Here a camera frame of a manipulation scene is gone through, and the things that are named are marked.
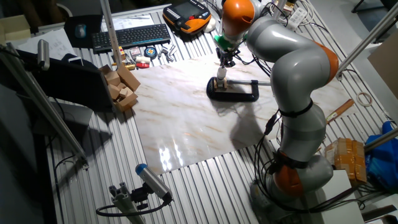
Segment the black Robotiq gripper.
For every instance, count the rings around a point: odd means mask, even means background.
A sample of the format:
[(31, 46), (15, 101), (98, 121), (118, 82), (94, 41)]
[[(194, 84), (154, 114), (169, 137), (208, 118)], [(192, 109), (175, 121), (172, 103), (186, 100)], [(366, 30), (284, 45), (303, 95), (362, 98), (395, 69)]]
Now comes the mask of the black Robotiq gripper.
[(233, 61), (233, 57), (236, 55), (235, 51), (224, 51), (223, 49), (217, 49), (217, 56), (220, 60), (220, 67), (221, 68), (231, 68), (236, 65)]

